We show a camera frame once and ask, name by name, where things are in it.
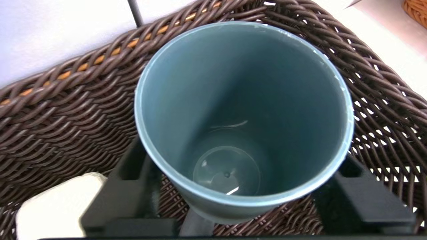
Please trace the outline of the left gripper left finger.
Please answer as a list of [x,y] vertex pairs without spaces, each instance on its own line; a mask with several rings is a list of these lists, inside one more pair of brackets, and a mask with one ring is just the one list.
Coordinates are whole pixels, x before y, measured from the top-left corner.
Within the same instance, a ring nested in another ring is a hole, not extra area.
[[81,217],[85,235],[176,237],[176,220],[158,216],[161,177],[135,138]]

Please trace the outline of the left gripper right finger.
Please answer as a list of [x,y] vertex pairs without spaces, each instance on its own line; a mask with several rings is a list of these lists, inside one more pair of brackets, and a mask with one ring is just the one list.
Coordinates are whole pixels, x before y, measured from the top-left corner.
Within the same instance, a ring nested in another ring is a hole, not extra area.
[[415,214],[352,155],[314,191],[314,202],[329,235],[414,233]]

